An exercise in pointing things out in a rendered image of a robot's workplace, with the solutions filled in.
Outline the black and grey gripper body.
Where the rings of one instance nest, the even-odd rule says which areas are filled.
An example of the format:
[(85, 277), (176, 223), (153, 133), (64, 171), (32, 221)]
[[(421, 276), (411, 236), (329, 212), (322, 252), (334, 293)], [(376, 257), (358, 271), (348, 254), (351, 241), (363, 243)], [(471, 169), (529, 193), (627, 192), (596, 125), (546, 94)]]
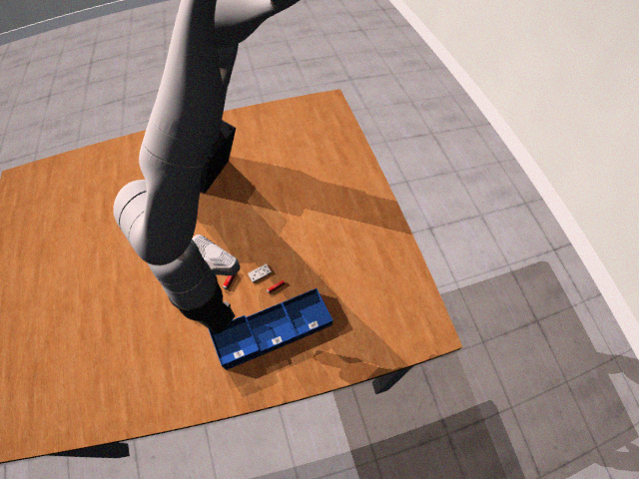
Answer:
[(171, 292), (163, 288), (171, 304), (178, 308), (183, 316), (198, 321), (213, 333), (219, 334), (230, 323), (233, 315), (223, 303), (223, 292), (218, 284), (217, 275), (233, 276), (241, 267), (233, 255), (206, 237), (196, 235), (192, 240), (205, 259), (206, 271), (203, 279), (185, 292)]

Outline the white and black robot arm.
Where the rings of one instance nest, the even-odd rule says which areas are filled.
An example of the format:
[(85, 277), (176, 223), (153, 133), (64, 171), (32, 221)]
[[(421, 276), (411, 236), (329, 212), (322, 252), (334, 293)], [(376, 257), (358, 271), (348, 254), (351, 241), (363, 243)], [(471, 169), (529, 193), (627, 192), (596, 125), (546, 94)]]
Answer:
[(192, 240), (201, 174), (219, 137), (239, 43), (299, 1), (181, 0), (140, 150), (145, 179), (126, 184), (114, 202), (117, 225), (168, 291), (194, 288), (206, 271)]

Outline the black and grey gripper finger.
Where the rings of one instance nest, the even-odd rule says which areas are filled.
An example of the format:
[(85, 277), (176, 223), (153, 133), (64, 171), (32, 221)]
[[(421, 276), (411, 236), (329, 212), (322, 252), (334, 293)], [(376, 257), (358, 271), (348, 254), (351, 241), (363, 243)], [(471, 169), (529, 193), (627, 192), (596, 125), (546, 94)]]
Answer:
[[(226, 301), (224, 302), (224, 304), (225, 304), (225, 305), (226, 305), (226, 306), (230, 309), (230, 311), (231, 311), (231, 313), (232, 313), (232, 315), (233, 315), (233, 318), (232, 318), (232, 320), (233, 320), (233, 319), (234, 319), (234, 317), (235, 317), (235, 315), (234, 315), (234, 313), (233, 313), (233, 311), (232, 311), (232, 309), (231, 309), (231, 305), (230, 305), (228, 302), (226, 302)], [(231, 320), (231, 321), (232, 321), (232, 320)]]

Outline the white domino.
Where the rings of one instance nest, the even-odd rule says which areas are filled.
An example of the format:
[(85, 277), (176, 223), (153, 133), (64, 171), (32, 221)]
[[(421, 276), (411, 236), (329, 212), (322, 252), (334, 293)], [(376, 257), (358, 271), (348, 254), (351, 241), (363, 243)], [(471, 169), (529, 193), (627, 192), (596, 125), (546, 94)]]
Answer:
[(267, 266), (267, 264), (264, 264), (260, 266), (259, 268), (249, 272), (248, 276), (250, 277), (251, 281), (254, 283), (255, 281), (269, 275), (270, 273), (272, 272), (270, 271), (269, 267)]

